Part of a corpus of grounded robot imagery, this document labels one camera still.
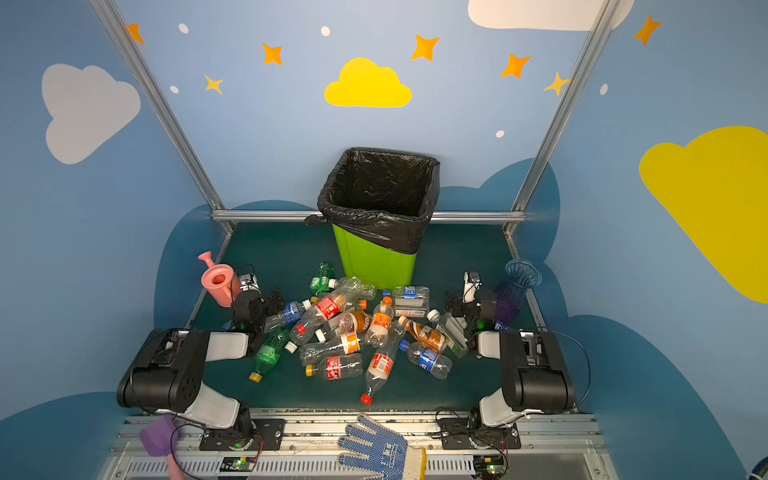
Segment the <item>clear square bottle white cap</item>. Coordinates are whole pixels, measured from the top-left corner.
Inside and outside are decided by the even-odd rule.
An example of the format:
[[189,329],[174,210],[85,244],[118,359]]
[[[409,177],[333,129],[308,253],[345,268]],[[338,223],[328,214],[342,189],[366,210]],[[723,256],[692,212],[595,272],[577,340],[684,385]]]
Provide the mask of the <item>clear square bottle white cap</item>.
[[427,313],[427,319],[448,339],[448,347],[457,358],[463,358],[468,353],[464,323],[461,323],[449,311],[440,313],[437,309],[430,310]]

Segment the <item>green Sprite bottle yellow cap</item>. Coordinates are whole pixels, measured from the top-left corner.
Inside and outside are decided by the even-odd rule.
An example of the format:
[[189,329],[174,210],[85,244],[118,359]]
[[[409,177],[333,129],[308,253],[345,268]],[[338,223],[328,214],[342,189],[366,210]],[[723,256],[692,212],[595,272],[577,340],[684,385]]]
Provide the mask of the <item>green Sprite bottle yellow cap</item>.
[[285,346],[290,340],[290,330],[279,328],[270,332],[256,353],[253,370],[249,375],[252,382],[259,383],[278,363]]

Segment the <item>Pocari Sweat bottle blue label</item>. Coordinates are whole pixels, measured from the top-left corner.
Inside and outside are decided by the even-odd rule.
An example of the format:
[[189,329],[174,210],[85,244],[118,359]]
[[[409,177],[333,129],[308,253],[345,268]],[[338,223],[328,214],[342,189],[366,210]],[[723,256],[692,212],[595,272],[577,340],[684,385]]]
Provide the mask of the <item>Pocari Sweat bottle blue label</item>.
[[264,332],[270,333],[275,329],[290,328],[301,319],[303,314],[313,306],[309,299],[289,302],[281,311],[266,318]]

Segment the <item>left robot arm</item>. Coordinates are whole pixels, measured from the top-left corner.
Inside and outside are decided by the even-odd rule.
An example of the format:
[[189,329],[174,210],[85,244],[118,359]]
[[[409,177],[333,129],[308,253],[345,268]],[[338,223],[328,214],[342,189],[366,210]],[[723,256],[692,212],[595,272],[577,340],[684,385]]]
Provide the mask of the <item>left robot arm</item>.
[[208,431],[252,437],[247,405],[207,386],[204,371],[208,363],[253,357],[266,338],[266,317],[284,306],[278,290],[268,297],[247,290],[234,300],[233,331],[153,330],[118,384],[118,405],[174,414]]

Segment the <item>green bin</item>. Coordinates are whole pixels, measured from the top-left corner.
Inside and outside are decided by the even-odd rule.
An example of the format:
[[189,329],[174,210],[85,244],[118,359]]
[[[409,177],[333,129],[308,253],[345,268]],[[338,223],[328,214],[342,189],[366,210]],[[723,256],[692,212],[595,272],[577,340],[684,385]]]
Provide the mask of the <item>green bin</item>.
[[333,232],[347,277],[357,277],[379,290],[411,285],[415,254],[386,249],[336,225]]

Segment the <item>black bin liner bag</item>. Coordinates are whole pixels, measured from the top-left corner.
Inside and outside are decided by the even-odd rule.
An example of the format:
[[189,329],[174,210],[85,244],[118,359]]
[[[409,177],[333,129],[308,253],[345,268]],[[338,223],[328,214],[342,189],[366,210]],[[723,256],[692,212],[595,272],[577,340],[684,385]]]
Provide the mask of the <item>black bin liner bag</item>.
[[329,173],[307,226],[329,223],[368,242],[413,255],[440,193],[440,162],[378,148],[345,150]]

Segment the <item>clear bottle grey label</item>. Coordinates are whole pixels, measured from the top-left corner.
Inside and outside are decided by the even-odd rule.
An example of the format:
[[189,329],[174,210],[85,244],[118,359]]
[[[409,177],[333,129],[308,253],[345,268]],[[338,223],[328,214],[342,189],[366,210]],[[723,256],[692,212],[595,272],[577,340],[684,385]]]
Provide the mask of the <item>clear bottle grey label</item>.
[[407,299],[395,297],[393,305],[397,316],[415,319],[425,318],[430,310],[430,302],[423,298]]

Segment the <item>amber tea bottle white cap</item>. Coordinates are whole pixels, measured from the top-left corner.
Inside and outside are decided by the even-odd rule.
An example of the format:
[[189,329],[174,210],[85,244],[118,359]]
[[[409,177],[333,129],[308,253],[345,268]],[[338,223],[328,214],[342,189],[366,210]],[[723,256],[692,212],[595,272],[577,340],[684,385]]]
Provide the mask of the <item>amber tea bottle white cap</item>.
[[398,323],[426,348],[438,353],[442,353],[445,350],[447,337],[435,328],[418,323],[406,316],[400,316]]

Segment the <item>Coca-Cola bottle red label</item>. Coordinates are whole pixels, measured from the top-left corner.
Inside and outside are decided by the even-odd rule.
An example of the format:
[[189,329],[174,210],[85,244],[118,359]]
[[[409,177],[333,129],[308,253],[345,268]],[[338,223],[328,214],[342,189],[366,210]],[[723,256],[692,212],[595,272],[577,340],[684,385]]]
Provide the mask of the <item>Coca-Cola bottle red label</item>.
[[362,299],[360,289],[342,287],[321,298],[295,324],[290,332],[290,341],[286,349],[294,353],[299,347],[311,340],[314,332],[322,325],[339,315],[350,306],[355,306]]

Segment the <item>crushed green bottle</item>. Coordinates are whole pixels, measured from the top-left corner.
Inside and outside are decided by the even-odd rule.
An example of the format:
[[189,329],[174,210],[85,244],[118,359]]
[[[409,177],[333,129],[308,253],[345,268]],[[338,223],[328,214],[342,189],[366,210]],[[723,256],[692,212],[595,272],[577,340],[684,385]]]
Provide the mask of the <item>crushed green bottle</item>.
[[330,262],[321,262],[315,271],[310,284],[310,292],[318,295],[331,289],[330,281],[335,278],[334,266]]

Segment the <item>brown tea bottle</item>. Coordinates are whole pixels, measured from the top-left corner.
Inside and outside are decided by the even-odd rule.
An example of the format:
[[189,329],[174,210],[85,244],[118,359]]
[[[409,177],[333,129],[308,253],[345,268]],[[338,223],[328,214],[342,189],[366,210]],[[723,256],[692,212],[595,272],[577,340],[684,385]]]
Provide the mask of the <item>brown tea bottle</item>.
[[342,312],[323,323],[315,331],[315,336],[318,341],[326,342],[347,334],[364,332],[370,326],[372,319],[370,314],[362,310]]

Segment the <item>clear bottle orange label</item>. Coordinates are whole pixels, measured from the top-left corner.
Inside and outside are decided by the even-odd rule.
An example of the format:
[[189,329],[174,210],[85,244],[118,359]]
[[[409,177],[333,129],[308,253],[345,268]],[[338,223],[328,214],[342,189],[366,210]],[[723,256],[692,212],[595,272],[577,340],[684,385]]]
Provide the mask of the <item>clear bottle orange label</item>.
[[311,343],[298,350],[303,366],[314,365],[330,356],[349,355],[359,352],[364,341],[356,333],[336,337],[322,343]]

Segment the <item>purple toy shovel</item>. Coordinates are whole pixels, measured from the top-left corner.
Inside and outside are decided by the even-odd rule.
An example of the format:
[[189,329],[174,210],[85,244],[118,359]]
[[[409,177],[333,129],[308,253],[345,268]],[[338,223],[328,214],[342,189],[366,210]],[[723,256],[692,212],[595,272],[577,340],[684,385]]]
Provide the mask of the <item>purple toy shovel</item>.
[[170,415],[159,416],[153,423],[139,432],[139,439],[147,454],[163,457],[168,466],[170,480],[183,480],[184,474],[178,465],[174,448],[177,441],[176,426]]

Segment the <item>aluminium post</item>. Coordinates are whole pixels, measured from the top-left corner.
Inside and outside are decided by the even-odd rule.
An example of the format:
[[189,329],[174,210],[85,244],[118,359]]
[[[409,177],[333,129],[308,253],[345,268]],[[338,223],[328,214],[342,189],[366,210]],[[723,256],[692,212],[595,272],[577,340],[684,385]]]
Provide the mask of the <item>aluminium post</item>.
[[90,4],[137,80],[209,207],[212,211],[224,210],[225,205],[220,195],[183,131],[170,103],[142,55],[138,43],[131,36],[128,25],[116,3],[106,0],[91,0]]
[[612,24],[614,18],[618,17],[620,5],[621,1],[604,1],[598,10],[592,29],[571,72],[571,80],[565,85],[565,92],[560,96],[542,143],[516,195],[511,208],[516,217],[504,224],[503,232],[509,241],[512,241],[516,226],[525,221],[526,208],[613,30]]

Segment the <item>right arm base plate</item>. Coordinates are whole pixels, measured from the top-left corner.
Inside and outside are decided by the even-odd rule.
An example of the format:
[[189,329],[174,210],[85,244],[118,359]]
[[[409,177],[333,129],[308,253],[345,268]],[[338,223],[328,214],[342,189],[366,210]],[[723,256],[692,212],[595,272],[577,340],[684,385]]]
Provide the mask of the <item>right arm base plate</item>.
[[473,427],[468,418],[445,417],[436,420],[438,431],[433,437],[444,450],[516,450],[521,439],[516,425],[504,428]]

